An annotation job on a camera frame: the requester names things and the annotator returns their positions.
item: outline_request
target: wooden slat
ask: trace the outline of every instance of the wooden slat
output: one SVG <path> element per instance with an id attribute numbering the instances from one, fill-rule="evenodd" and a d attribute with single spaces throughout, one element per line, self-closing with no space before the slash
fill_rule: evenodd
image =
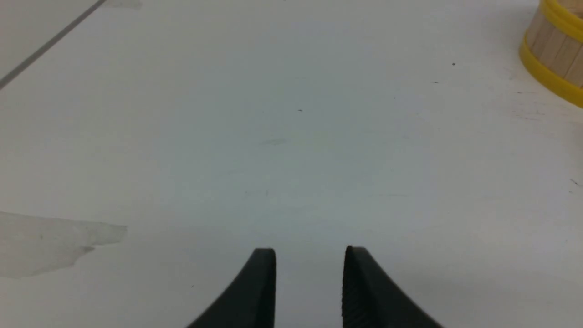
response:
<path id="1" fill-rule="evenodd" d="M 559 29 L 555 28 L 550 35 L 549 42 L 545 44 L 545 49 L 540 55 L 539 61 L 546 67 L 550 67 L 557 57 L 563 42 L 567 38 L 567 35 L 561 32 Z"/>
<path id="2" fill-rule="evenodd" d="M 545 22 L 545 20 L 546 19 L 543 13 L 540 12 L 540 9 L 537 9 L 535 16 L 532 18 L 531 25 L 528 27 L 526 33 L 526 44 L 528 45 L 528 48 L 532 49 L 532 45 L 535 43 L 536 35 L 539 33 L 540 27 Z"/>
<path id="3" fill-rule="evenodd" d="M 565 80 L 581 87 L 583 85 L 583 49 L 579 49 L 573 64 L 565 75 Z"/>
<path id="4" fill-rule="evenodd" d="M 583 14 L 583 2 L 581 0 L 559 0 L 558 2 L 562 7 L 579 17 Z"/>
<path id="5" fill-rule="evenodd" d="M 535 42 L 531 47 L 532 54 L 537 59 L 540 58 L 540 55 L 542 55 L 543 51 L 545 50 L 545 46 L 547 42 L 549 42 L 549 38 L 554 30 L 555 30 L 554 25 L 552 25 L 546 20 L 543 22 L 542 26 L 540 27 L 539 33 L 536 35 Z"/>
<path id="6" fill-rule="evenodd" d="M 567 36 L 559 49 L 559 53 L 554 58 L 550 70 L 562 78 L 565 77 L 580 49 L 581 43 Z"/>

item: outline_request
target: tape residue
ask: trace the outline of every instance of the tape residue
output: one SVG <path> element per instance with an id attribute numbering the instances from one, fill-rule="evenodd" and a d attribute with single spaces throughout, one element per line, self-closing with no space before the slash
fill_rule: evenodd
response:
<path id="1" fill-rule="evenodd" d="M 119 243 L 127 227 L 0 212 L 0 277 L 71 267 L 94 246 Z"/>

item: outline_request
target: yellow band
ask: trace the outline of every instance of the yellow band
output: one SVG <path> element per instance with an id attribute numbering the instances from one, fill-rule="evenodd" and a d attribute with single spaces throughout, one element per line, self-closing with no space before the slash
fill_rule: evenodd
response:
<path id="1" fill-rule="evenodd" d="M 540 12 L 566 35 L 583 43 L 583 20 L 562 7 L 557 0 L 540 0 Z"/>
<path id="2" fill-rule="evenodd" d="M 520 46 L 520 59 L 522 60 L 524 67 L 526 67 L 540 84 L 544 85 L 566 101 L 574 103 L 579 107 L 583 107 L 583 89 L 563 80 L 560 76 L 541 64 L 528 48 L 526 44 L 526 35 L 524 35 L 522 45 Z"/>

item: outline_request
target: wooden basket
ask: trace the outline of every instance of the wooden basket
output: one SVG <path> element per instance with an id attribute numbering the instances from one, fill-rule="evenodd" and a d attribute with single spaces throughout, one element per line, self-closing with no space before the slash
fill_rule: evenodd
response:
<path id="1" fill-rule="evenodd" d="M 583 0 L 541 0 L 520 57 L 560 97 L 583 107 Z"/>

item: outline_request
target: white surface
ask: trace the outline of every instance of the white surface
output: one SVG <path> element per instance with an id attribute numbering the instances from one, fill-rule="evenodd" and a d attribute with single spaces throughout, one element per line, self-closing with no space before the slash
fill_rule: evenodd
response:
<path id="1" fill-rule="evenodd" d="M 518 60 L 535 8 L 98 9 L 0 93 L 0 211 L 128 236 L 0 278 L 2 327 L 182 327 L 261 246 L 276 326 L 340 327 L 348 244 L 446 327 L 581 326 L 583 112 Z"/>
<path id="2" fill-rule="evenodd" d="M 0 78 L 96 2 L 97 0 L 2 0 Z"/>

